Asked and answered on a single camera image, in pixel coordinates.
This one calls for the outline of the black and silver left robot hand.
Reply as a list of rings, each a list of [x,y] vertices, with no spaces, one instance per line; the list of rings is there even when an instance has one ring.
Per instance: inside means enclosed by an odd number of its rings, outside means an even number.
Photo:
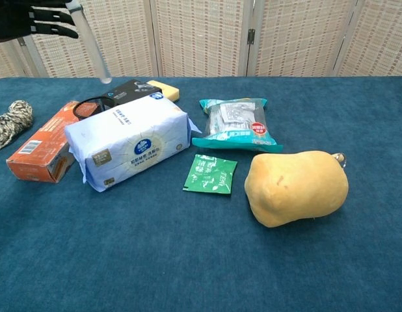
[[[67,1],[0,1],[0,43],[31,34],[48,34],[77,39],[74,30],[58,22],[74,26],[71,15],[60,11]]]

